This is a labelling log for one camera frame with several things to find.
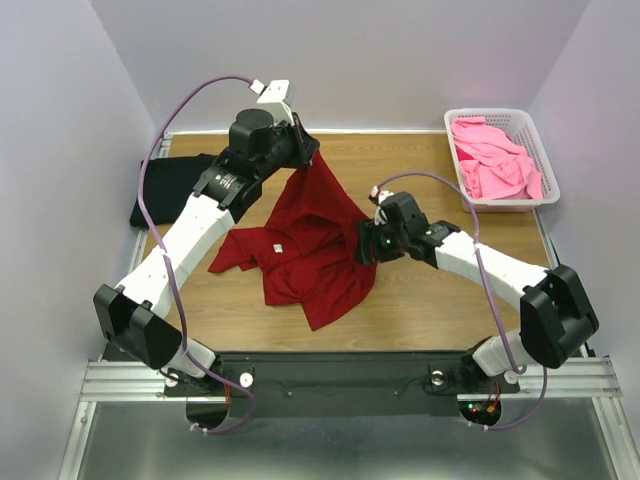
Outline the red t-shirt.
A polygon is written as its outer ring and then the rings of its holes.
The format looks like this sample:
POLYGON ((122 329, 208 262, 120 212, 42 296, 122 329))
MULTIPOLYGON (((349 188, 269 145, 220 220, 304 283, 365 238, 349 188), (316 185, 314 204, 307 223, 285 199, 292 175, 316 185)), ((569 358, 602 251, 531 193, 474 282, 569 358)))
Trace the red t-shirt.
POLYGON ((366 215, 320 154, 288 179, 262 227, 231 230, 208 271, 262 272, 268 306, 299 304, 315 331, 369 294, 376 267, 355 260, 357 224, 366 215))

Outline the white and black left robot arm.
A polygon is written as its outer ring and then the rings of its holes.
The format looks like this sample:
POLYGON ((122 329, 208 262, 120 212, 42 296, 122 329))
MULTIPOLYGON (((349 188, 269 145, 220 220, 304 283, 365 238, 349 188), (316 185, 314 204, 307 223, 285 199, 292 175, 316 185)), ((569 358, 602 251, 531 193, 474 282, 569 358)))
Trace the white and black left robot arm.
POLYGON ((201 174, 172 227, 117 286, 101 285, 94 294, 106 340, 153 370, 187 375, 199 393, 215 392, 226 381, 216 354, 166 316, 183 307, 181 287, 261 197, 263 183, 282 168, 309 167, 318 149, 297 113, 284 120, 265 109, 238 113, 228 146, 201 174))

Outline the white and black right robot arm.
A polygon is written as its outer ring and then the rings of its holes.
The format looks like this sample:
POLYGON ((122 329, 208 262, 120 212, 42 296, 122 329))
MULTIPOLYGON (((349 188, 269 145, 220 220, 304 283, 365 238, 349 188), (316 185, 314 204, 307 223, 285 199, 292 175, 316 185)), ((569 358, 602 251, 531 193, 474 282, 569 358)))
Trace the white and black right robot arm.
POLYGON ((529 264, 477 241, 458 226, 428 221, 414 197, 374 188, 373 218, 358 223, 355 259, 369 266, 404 256, 459 275, 502 298, 520 316, 520 326, 498 328, 465 354, 463 384, 482 390, 507 371, 538 364, 557 369, 599 329, 597 315, 575 270, 529 264))

